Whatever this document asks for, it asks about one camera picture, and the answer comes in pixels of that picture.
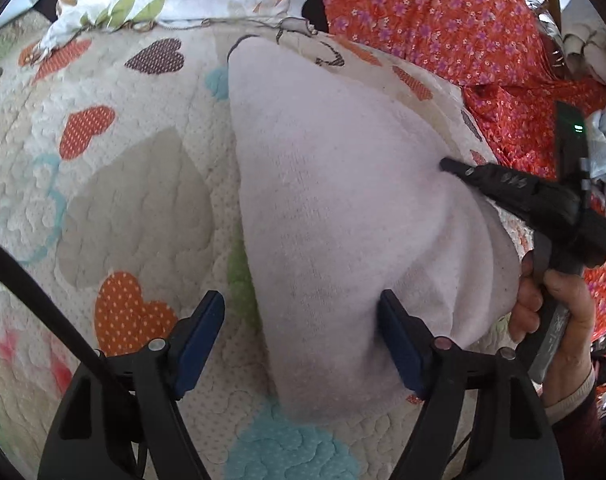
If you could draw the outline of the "person's right hand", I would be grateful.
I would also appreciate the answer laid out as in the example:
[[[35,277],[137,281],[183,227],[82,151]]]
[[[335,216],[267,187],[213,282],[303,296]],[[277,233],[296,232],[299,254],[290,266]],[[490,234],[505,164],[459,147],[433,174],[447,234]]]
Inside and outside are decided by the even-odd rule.
[[[535,333],[540,324],[542,292],[532,276],[532,260],[531,252],[522,260],[518,295],[508,324],[509,335],[517,344]],[[590,344],[596,311],[588,286],[580,276],[548,270],[544,285],[570,311],[564,336],[542,383],[542,404],[549,408],[573,394],[592,372]]]

